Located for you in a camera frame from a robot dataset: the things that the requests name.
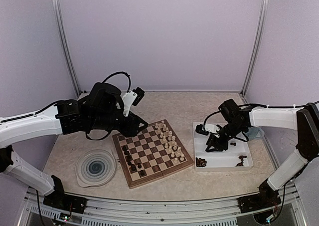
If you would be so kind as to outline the dark chess piece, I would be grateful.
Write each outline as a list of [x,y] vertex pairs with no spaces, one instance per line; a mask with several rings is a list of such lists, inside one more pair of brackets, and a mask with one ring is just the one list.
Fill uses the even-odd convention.
[[129,155],[130,154],[130,152],[129,152],[129,150],[128,150],[128,148],[126,146],[123,146],[122,150],[123,150],[125,155]]

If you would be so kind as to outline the white plastic tray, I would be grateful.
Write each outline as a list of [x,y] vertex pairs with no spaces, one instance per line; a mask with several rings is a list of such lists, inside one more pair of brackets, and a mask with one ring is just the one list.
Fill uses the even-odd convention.
[[218,140],[217,133],[225,124],[206,123],[206,134],[200,131],[202,124],[193,122],[194,169],[197,172],[246,171],[254,166],[245,134]]

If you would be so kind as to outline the wooden chess board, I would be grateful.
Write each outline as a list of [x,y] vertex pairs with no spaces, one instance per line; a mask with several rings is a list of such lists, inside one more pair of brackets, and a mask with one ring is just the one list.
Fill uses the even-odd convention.
[[[185,163],[181,163],[180,165],[166,169],[163,166],[159,166],[157,164],[150,149],[150,147],[154,146],[152,136],[155,135],[155,133],[153,132],[153,125],[155,123],[156,122],[150,123],[146,129],[144,129],[142,132],[134,137],[124,137],[120,133],[112,136],[124,176],[130,189],[134,189],[152,183],[164,177],[170,176],[172,174],[178,173],[193,166],[194,164],[194,161],[187,150],[186,151],[188,160]],[[131,162],[132,165],[136,166],[136,172],[132,172],[132,165],[128,165],[126,161],[127,155],[125,155],[122,150],[123,146],[126,146],[130,152],[129,155],[132,155]],[[137,167],[138,163],[141,163],[142,165],[140,169]],[[140,175],[140,171],[142,170],[145,171],[144,176]]]

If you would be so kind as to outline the dark piece back rank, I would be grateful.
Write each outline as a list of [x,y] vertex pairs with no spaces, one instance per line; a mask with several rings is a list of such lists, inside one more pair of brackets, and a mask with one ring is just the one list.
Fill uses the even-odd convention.
[[136,172],[136,171],[137,171],[136,166],[135,166],[135,165],[132,165],[132,166],[131,166],[131,170],[132,170],[132,172]]

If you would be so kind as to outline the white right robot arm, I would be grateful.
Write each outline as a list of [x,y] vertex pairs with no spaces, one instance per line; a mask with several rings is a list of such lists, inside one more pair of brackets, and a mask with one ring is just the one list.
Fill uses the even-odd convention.
[[274,198],[274,192],[298,177],[304,168],[319,155],[319,103],[270,106],[258,103],[238,105],[233,99],[224,101],[215,113],[221,114],[225,126],[210,130],[204,120],[197,132],[208,135],[208,151],[225,151],[228,142],[251,128],[266,130],[267,140],[273,146],[290,146],[292,151],[281,165],[265,180],[264,188],[255,196],[255,204],[265,208]]

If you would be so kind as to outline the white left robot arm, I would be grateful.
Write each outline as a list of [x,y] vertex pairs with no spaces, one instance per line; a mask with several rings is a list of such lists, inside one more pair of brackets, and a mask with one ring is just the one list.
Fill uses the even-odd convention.
[[89,134],[92,130],[113,130],[125,137],[134,137],[148,123],[130,111],[144,97],[141,88],[125,94],[109,83],[97,82],[89,95],[80,100],[56,101],[42,110],[0,120],[0,171],[38,190],[57,207],[70,203],[62,182],[24,161],[12,148],[21,141],[48,135],[76,132]]

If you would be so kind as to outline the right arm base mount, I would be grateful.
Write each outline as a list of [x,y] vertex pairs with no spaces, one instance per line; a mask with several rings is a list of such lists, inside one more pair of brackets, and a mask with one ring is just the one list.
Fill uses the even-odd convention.
[[257,210],[271,208],[270,210],[253,214],[254,220],[260,225],[270,225],[280,216],[285,201],[286,184],[284,184],[283,199],[279,196],[279,190],[273,190],[267,180],[259,186],[257,194],[238,198],[240,212],[250,213]]

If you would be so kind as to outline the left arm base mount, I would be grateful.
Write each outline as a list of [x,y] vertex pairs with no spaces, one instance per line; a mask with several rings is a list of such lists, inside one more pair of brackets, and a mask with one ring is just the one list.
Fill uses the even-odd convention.
[[71,213],[84,214],[87,199],[84,197],[66,194],[62,181],[54,175],[51,177],[54,182],[54,191],[49,195],[44,196],[43,204],[56,209],[69,211]]

